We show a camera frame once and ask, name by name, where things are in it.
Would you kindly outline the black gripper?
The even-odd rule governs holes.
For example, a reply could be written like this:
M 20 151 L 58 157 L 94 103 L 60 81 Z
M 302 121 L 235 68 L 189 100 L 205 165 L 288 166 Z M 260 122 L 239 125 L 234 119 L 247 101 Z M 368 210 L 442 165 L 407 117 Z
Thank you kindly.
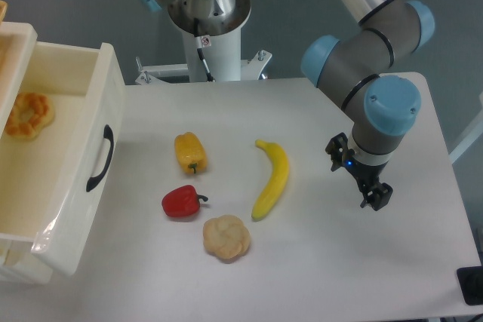
M 355 158 L 355 151 L 348 149 L 348 139 L 345 133 L 332 137 L 325 147 L 325 152 L 331 159 L 331 171 L 344 167 L 356 180 L 358 189 L 363 195 L 360 207 L 370 207 L 378 211 L 385 207 L 392 197 L 393 188 L 380 182 L 380 174 L 386 163 L 368 165 Z

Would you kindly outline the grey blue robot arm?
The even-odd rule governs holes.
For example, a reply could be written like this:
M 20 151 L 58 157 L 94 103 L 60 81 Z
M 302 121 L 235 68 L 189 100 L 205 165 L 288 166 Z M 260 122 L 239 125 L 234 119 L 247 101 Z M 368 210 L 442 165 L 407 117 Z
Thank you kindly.
M 153 11 L 166 8 L 182 32 L 189 80 L 239 81 L 249 62 L 241 59 L 241 28 L 250 0 L 142 0 Z M 362 205 L 379 210 L 392 196 L 380 181 L 404 135 L 412 128 L 421 97 L 409 80 L 387 75 L 394 62 L 431 39 L 435 20 L 417 1 L 342 0 L 360 26 L 348 41 L 325 35 L 306 50 L 300 68 L 353 123 L 327 144 L 332 169 L 346 169 Z

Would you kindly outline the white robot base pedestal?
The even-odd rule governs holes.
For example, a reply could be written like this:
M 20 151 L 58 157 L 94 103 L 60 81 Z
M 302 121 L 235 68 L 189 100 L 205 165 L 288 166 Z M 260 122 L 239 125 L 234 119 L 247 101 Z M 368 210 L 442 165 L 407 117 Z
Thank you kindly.
M 243 60 L 242 27 L 251 15 L 250 0 L 176 0 L 167 8 L 183 40 L 183 64 L 143 66 L 137 58 L 137 84 L 186 76 L 191 82 L 265 79 L 272 53 L 261 49 Z

